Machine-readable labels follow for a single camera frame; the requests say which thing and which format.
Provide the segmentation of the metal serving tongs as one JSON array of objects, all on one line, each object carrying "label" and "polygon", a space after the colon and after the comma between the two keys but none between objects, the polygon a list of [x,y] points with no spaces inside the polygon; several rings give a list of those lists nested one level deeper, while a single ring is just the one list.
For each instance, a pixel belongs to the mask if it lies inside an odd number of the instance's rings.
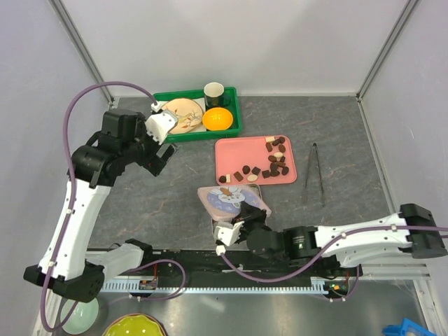
[{"label": "metal serving tongs", "polygon": [[306,203],[308,200],[308,191],[309,191],[309,185],[311,183],[312,177],[315,176],[317,180],[317,186],[318,186],[318,192],[320,195],[320,204],[324,208],[326,206],[326,195],[325,195],[325,189],[323,186],[323,175],[321,171],[321,160],[319,155],[319,147],[316,142],[314,142],[311,145],[308,159],[307,159],[307,166],[305,169],[305,179],[304,179],[304,186],[302,190],[302,202]]}]

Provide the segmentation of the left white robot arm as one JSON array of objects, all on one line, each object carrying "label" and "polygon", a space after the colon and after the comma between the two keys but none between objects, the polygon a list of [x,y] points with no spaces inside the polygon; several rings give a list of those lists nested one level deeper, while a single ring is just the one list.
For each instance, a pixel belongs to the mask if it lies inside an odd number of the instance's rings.
[{"label": "left white robot arm", "polygon": [[87,258],[99,210],[127,165],[136,163],[158,176],[175,153],[170,145],[158,155],[168,133],[177,126],[169,110],[145,117],[112,109],[87,143],[73,152],[66,199],[52,241],[39,264],[24,271],[24,280],[47,287],[73,301],[90,302],[104,283],[128,270],[146,275],[153,269],[151,245],[128,239],[102,257]]}]

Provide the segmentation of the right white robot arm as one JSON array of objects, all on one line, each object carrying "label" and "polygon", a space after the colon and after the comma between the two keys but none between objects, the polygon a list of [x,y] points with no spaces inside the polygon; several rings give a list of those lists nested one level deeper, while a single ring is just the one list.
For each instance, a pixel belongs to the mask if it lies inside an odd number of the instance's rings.
[{"label": "right white robot arm", "polygon": [[340,226],[297,226],[274,231],[265,224],[261,209],[242,204],[238,242],[246,242],[253,254],[290,263],[320,257],[322,270],[331,276],[366,260],[396,253],[414,259],[447,255],[432,213],[417,204],[400,206],[397,213]]}]

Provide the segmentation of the pink plastic tray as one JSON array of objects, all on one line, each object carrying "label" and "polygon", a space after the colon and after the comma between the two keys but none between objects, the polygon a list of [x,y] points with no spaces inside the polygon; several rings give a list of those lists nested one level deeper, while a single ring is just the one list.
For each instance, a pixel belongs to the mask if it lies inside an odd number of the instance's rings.
[{"label": "pink plastic tray", "polygon": [[221,186],[290,184],[297,180],[293,150],[285,135],[220,139],[215,144],[216,182]]}]

